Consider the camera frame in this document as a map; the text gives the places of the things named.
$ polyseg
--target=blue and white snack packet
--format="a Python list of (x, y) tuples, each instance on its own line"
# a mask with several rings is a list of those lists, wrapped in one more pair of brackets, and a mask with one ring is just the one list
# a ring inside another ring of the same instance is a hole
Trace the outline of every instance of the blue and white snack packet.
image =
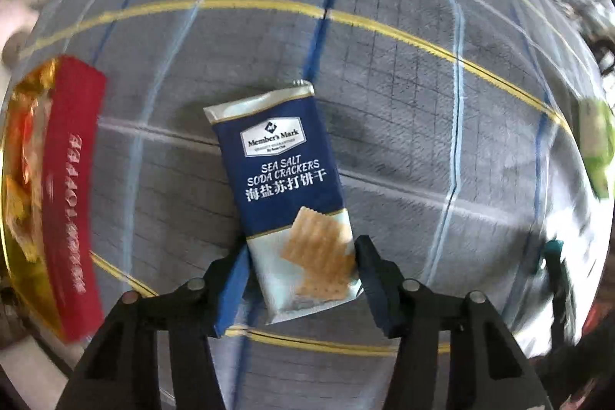
[(222, 158), (239, 208), (271, 323), (342, 304), (361, 293), (349, 278), (347, 294), (335, 300), (300, 292), (306, 272), (281, 257), (301, 207), (327, 214), (343, 225), (354, 252), (348, 211), (327, 131), (312, 84), (205, 108), (218, 136)]

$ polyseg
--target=screw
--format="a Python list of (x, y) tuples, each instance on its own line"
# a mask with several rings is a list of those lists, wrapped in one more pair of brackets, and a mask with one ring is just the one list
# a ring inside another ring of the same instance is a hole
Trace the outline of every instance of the screw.
[(408, 278), (408, 280), (404, 280), (402, 283), (402, 288), (406, 292), (417, 292), (421, 288), (421, 284), (412, 278)]
[(122, 294), (122, 302), (124, 304), (133, 304), (134, 302), (137, 302), (140, 297), (141, 294), (136, 290), (128, 290), (128, 292), (124, 292)]
[(487, 300), (487, 297), (480, 290), (475, 290), (470, 292), (470, 300), (476, 304), (482, 304)]
[(205, 288), (205, 280), (202, 278), (191, 278), (186, 284), (188, 290), (201, 290)]

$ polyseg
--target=cracker picture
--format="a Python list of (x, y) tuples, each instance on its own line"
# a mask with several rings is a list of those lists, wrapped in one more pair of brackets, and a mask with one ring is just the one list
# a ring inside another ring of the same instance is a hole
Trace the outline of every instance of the cracker picture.
[(333, 299), (347, 292), (355, 263), (354, 253), (347, 250), (351, 240), (350, 225), (301, 207), (281, 252), (306, 272), (301, 295)]

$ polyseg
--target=light blue stripe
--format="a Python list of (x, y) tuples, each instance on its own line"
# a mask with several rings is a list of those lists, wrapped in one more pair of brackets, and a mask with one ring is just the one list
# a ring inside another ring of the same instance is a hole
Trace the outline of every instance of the light blue stripe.
[(450, 207), (457, 200), (459, 190), (461, 189), (461, 143), (463, 132), (463, 114), (464, 114), (464, 74), (463, 63), (460, 61), (463, 57), (463, 40), (465, 33), (465, 18), (463, 11), (456, 0), (448, 0), (453, 10), (455, 19), (455, 29), (453, 34), (453, 52), (455, 55), (455, 63), (453, 65), (453, 84), (454, 84), (454, 104), (453, 104), (453, 126), (451, 129), (451, 150), (450, 150), (450, 188), (447, 194), (447, 205), (442, 209), (440, 220), (436, 228), (434, 239), (429, 249), (429, 255), (425, 262), (421, 281), (426, 285), (430, 285), (434, 281), (435, 273), (438, 268), (438, 263), (442, 257), (442, 249), (444, 241), (448, 235), (448, 227), (450, 225), (451, 211)]
[[(190, 28), (199, 12), (199, 5), (203, 0), (196, 0), (192, 9), (185, 12), (179, 30), (174, 34), (171, 44), (168, 45), (162, 61), (156, 67), (154, 79), (148, 89), (145, 98), (145, 105), (140, 116), (140, 123), (145, 125), (149, 122), (158, 93), (162, 88), (164, 79), (167, 76), (168, 69), (173, 63), (173, 59), (184, 43), (190, 32)], [(141, 175), (141, 163), (143, 160), (143, 138), (137, 136), (130, 146), (130, 163), (128, 165), (127, 177), (127, 193), (124, 202), (124, 232), (122, 234), (122, 267), (124, 272), (130, 274), (132, 271), (132, 237), (135, 231), (135, 210), (136, 210), (136, 195), (138, 192), (139, 177)]]

